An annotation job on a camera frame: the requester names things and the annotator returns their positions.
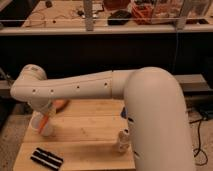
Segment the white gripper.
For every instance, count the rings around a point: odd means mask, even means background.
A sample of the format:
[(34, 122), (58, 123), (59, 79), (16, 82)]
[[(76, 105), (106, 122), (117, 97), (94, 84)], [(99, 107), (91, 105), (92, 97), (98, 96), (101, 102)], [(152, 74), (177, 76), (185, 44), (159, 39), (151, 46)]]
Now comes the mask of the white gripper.
[(55, 114), (55, 107), (51, 100), (33, 100), (29, 102), (29, 105), (42, 115), (53, 116)]

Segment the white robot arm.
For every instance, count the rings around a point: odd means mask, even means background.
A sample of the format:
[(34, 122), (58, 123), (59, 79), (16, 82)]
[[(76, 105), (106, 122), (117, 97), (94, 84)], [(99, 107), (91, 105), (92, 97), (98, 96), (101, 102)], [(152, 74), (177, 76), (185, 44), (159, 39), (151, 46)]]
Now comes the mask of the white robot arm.
[(54, 99), (122, 99), (136, 171), (196, 171), (188, 112), (177, 79), (158, 67), (114, 70), (62, 79), (26, 65), (11, 96), (44, 115)]

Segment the orange object behind arm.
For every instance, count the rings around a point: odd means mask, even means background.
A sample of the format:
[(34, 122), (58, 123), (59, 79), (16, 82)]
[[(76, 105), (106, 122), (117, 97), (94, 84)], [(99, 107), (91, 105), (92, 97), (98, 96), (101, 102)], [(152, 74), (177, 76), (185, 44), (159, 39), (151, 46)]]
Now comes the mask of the orange object behind arm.
[(59, 100), (55, 100), (53, 102), (53, 105), (55, 106), (56, 111), (60, 112), (68, 105), (68, 103), (69, 103), (68, 100), (59, 99)]

